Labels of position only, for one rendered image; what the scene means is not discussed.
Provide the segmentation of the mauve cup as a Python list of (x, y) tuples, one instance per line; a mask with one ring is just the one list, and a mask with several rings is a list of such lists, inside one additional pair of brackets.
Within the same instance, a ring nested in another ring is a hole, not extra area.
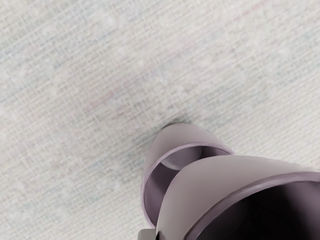
[(234, 155), (234, 151), (201, 127), (172, 123), (161, 129), (147, 151), (142, 172), (141, 206), (151, 227), (157, 225), (169, 185), (184, 167), (225, 155)]
[(320, 171), (253, 156), (183, 168), (164, 196), (156, 240), (320, 240)]

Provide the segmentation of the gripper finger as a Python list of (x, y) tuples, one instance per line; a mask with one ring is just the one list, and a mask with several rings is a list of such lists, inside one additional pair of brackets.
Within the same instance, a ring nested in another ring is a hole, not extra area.
[(156, 230), (153, 228), (141, 229), (138, 232), (137, 240), (157, 240)]

